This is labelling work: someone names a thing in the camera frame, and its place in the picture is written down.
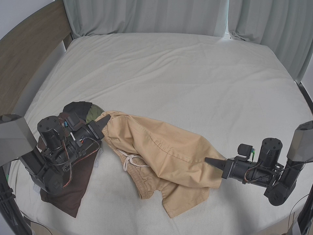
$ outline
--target wooden floor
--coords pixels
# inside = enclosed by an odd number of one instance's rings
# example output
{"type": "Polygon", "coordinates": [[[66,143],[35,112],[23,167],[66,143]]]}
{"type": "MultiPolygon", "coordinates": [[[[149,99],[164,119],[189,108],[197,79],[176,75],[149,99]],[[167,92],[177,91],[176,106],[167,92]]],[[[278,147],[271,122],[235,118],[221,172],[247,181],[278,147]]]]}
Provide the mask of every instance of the wooden floor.
{"type": "MultiPolygon", "coordinates": [[[[291,214],[290,223],[292,223],[292,219],[293,219],[293,214],[291,214]]],[[[35,223],[32,223],[31,226],[32,226],[32,229],[36,232],[36,235],[51,235],[47,231],[47,229],[43,226],[37,225],[35,223]]],[[[288,230],[287,226],[288,226],[288,218],[286,218],[286,219],[280,221],[279,223],[267,228],[266,230],[263,230],[261,232],[254,234],[254,235],[281,235],[281,234],[287,232],[287,230],[288,230]]],[[[53,235],[66,235],[66,234],[60,233],[56,230],[50,229],[50,231],[53,235]]],[[[308,235],[313,235],[313,228],[312,228],[312,230],[310,230],[308,235]]]]}

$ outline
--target gray curtain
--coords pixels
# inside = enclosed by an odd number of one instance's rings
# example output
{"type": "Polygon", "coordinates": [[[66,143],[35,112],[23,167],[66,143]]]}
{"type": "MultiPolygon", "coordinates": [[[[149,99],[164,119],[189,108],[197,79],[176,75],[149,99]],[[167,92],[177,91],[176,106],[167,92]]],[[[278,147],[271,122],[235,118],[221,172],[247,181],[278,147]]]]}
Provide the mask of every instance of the gray curtain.
{"type": "Polygon", "coordinates": [[[313,0],[229,0],[229,35],[267,45],[294,80],[312,55],[313,0]]]}
{"type": "Polygon", "coordinates": [[[223,37],[229,0],[63,0],[74,37],[175,32],[223,37]]]}

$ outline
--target white drawstring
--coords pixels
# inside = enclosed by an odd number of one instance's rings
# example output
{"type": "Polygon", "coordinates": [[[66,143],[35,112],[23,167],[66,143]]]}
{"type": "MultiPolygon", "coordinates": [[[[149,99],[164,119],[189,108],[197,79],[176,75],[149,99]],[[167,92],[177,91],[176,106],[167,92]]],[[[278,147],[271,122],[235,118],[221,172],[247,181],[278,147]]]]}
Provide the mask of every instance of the white drawstring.
{"type": "Polygon", "coordinates": [[[135,155],[135,154],[131,154],[131,155],[127,155],[127,153],[125,151],[122,151],[120,149],[117,149],[120,153],[122,153],[124,156],[126,156],[126,160],[123,164],[123,169],[124,171],[127,171],[127,162],[129,161],[132,165],[135,165],[135,166],[138,166],[138,167],[150,167],[148,166],[147,164],[144,164],[144,165],[138,165],[138,164],[135,164],[133,162],[133,158],[140,158],[143,160],[142,156],[139,156],[139,155],[135,155]]]}

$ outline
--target brown cloth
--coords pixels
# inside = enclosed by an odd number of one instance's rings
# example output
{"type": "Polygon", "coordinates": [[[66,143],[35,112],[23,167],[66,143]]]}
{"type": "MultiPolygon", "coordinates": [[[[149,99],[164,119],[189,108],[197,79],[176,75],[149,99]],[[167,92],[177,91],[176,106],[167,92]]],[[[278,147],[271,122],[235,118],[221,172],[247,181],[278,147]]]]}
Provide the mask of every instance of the brown cloth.
{"type": "Polygon", "coordinates": [[[205,201],[209,188],[220,186],[222,171],[204,159],[225,158],[201,135],[117,111],[103,112],[96,120],[107,114],[111,119],[102,130],[104,140],[120,157],[140,198],[162,192],[170,218],[205,201]]]}
{"type": "MultiPolygon", "coordinates": [[[[64,120],[68,117],[68,115],[68,113],[62,112],[58,117],[64,120]]],[[[46,148],[41,137],[38,140],[38,148],[41,150],[46,148]]],[[[86,157],[72,167],[72,181],[62,190],[61,193],[52,195],[41,189],[41,200],[53,204],[55,207],[72,217],[76,217],[81,199],[85,195],[89,183],[96,155],[97,152],[86,157]]],[[[63,175],[63,182],[67,182],[68,179],[69,171],[63,175]]]]}

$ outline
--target fitted sheet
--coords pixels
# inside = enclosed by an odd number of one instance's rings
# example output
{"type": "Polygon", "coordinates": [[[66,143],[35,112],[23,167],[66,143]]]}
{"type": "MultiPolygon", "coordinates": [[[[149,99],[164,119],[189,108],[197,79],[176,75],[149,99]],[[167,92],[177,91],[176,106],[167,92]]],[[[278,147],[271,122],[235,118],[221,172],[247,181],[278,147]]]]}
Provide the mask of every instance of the fitted sheet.
{"type": "MultiPolygon", "coordinates": [[[[71,101],[88,101],[168,122],[204,136],[225,157],[240,143],[256,157],[264,138],[283,143],[285,165],[294,130],[313,119],[288,72],[266,46],[204,35],[122,33],[75,39],[38,91],[25,119],[36,139],[37,123],[71,101]]],[[[106,144],[93,168],[77,217],[41,201],[19,161],[9,184],[31,220],[64,234],[253,234],[289,215],[308,194],[308,164],[281,206],[265,188],[223,179],[207,201],[170,219],[155,192],[140,200],[119,157],[106,144]]]]}

